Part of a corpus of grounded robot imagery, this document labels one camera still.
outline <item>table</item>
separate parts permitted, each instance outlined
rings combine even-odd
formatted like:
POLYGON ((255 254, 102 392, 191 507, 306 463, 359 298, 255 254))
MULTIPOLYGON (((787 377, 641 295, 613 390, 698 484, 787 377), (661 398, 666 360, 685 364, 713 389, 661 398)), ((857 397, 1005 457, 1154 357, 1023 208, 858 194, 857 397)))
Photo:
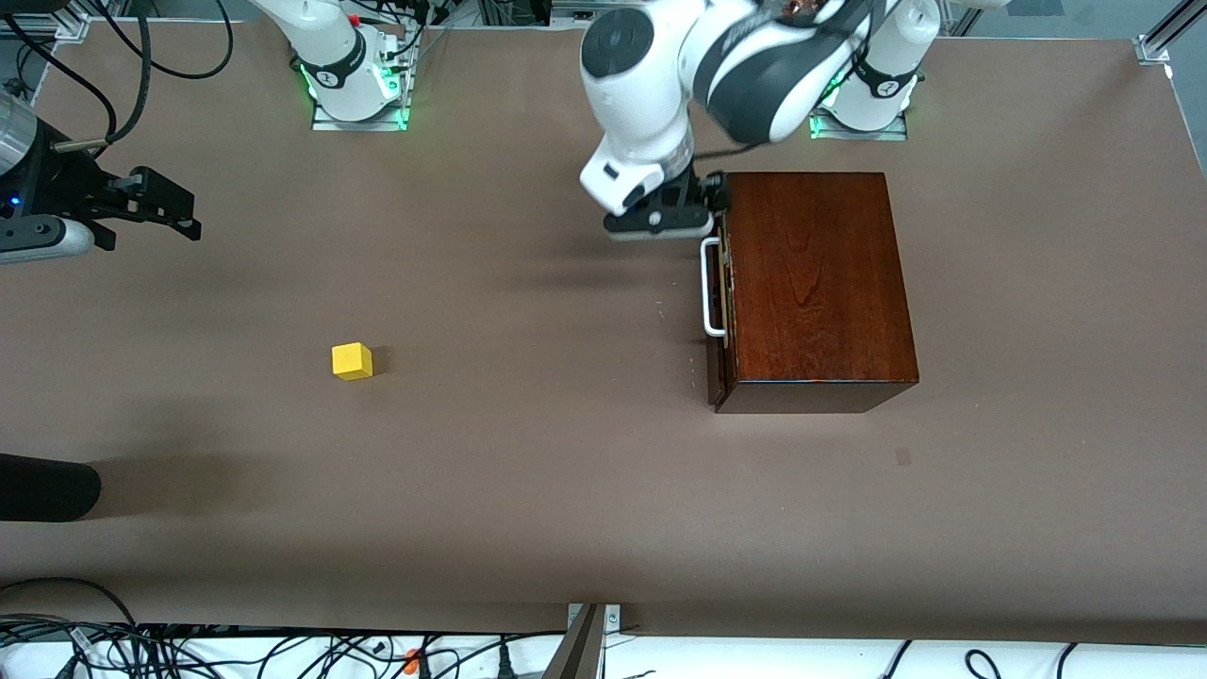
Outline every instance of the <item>table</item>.
MULTIPOLYGON (((157 74, 104 163, 196 192, 204 238, 118 224, 0 269, 0 445, 109 480, 98 519, 0 527, 2 579, 98 579, 148 621, 535 628, 591 599, 678 634, 1201 640, 1207 191, 1161 69, 939 41, 908 142, 724 160, 886 172, 921 373, 867 416, 724 417, 696 244, 613 244, 578 188, 578 40, 449 35, 402 134, 310 131, 268 22, 220 77, 157 74), (332 377, 351 341, 387 373, 332 377)), ((104 27, 60 55, 124 116, 104 27)), ((39 111, 104 119, 57 74, 39 111)))

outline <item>wooden box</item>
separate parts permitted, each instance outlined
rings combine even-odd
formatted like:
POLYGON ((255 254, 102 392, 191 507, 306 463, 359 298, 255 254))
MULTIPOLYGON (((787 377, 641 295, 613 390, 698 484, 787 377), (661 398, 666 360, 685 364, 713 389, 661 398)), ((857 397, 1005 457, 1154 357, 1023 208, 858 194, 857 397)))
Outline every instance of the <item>wooden box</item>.
POLYGON ((917 385, 885 176, 729 182, 733 207, 701 245, 717 412, 865 412, 917 385))

